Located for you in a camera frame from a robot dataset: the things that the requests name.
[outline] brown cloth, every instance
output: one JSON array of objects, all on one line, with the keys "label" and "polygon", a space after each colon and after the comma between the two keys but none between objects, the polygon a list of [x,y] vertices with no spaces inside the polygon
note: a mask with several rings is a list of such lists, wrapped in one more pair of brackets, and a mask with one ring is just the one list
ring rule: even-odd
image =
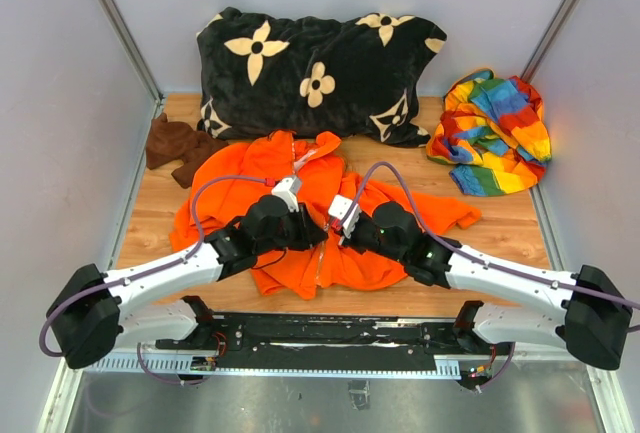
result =
[{"label": "brown cloth", "polygon": [[216,151],[228,143],[211,138],[204,131],[194,131],[183,121],[169,121],[166,113],[151,121],[147,138],[147,168],[154,170],[172,160],[182,160],[184,165],[171,173],[182,187],[189,188],[193,175]]}]

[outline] plaid fabric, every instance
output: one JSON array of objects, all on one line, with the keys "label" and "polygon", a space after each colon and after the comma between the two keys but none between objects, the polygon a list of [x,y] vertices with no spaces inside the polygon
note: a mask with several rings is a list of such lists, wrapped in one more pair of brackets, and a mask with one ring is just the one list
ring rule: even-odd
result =
[{"label": "plaid fabric", "polygon": [[453,85],[444,109],[427,156],[457,165],[451,177],[463,193],[505,195],[540,181],[551,142],[542,99],[531,85],[478,70]]}]

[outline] pillow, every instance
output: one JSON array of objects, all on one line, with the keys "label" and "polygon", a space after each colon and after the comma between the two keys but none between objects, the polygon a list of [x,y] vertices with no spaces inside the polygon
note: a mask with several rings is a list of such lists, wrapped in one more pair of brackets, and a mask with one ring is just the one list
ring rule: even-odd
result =
[{"label": "pillow", "polygon": [[416,83],[446,38],[415,16],[293,21],[227,8],[197,37],[198,129],[220,139],[331,131],[424,145],[428,133],[410,123],[419,109]]}]

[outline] orange jacket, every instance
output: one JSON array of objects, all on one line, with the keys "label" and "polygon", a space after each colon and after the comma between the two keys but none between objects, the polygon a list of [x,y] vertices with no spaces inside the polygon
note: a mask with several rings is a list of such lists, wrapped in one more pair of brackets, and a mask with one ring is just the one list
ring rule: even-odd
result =
[{"label": "orange jacket", "polygon": [[[197,171],[191,197],[182,205],[170,234],[174,250],[195,243],[198,232],[191,217],[193,194],[207,181],[222,175],[242,174],[280,179],[294,172],[302,180],[298,201],[305,203],[313,220],[327,227],[329,205],[335,195],[353,198],[362,177],[347,172],[344,160],[335,150],[340,139],[332,133],[318,135],[315,143],[294,141],[289,132],[278,131],[253,143],[236,143],[209,158]],[[241,180],[212,185],[198,200],[198,217],[206,233],[223,227],[237,215],[244,215],[271,188]],[[480,210],[454,198],[438,198],[416,193],[414,198],[427,224],[437,234],[458,225],[466,228],[480,218]],[[360,207],[371,215],[386,201],[394,200],[408,211],[411,207],[401,188],[369,181],[360,199]],[[407,275],[396,262],[373,253],[363,255],[338,246],[339,237],[333,231],[329,239],[309,251],[288,251],[282,260],[263,269],[252,270],[260,292],[268,295],[281,288],[290,288],[305,299],[323,288],[339,284],[360,290],[375,290],[390,286]],[[277,260],[281,252],[270,252],[258,260],[258,265]]]}]

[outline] wooden tabletop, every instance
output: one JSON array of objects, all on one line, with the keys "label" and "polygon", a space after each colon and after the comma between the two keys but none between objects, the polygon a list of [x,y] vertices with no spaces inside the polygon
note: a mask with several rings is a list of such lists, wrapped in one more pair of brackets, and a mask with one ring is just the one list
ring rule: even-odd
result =
[{"label": "wooden tabletop", "polygon": [[[198,95],[171,95],[164,111],[169,120],[186,121],[195,127],[200,115],[199,101]],[[420,114],[414,123],[433,132],[441,111],[439,98],[421,98]],[[427,160],[424,148],[394,148],[368,138],[355,137],[343,141],[340,153],[350,167],[361,174],[375,163],[375,159],[384,158],[400,170],[413,191],[452,196],[480,208],[483,217],[478,223],[467,230],[454,228],[447,236],[490,255],[535,267],[549,267],[528,192],[494,198],[462,195],[449,177],[450,167]],[[156,170],[145,171],[118,268],[139,265],[172,253],[168,234],[175,212],[189,196],[189,190],[180,188],[171,177],[171,172],[180,165],[181,162],[174,161]],[[374,178],[397,184],[387,170],[378,170]],[[261,296],[249,272],[220,283],[191,288],[162,302],[175,301],[184,294],[199,295],[210,308],[219,311],[354,315],[450,317],[458,314],[466,300],[504,303],[475,292],[428,288],[410,278],[373,292],[341,286],[319,289],[316,298],[310,301],[300,299],[292,291]]]}]

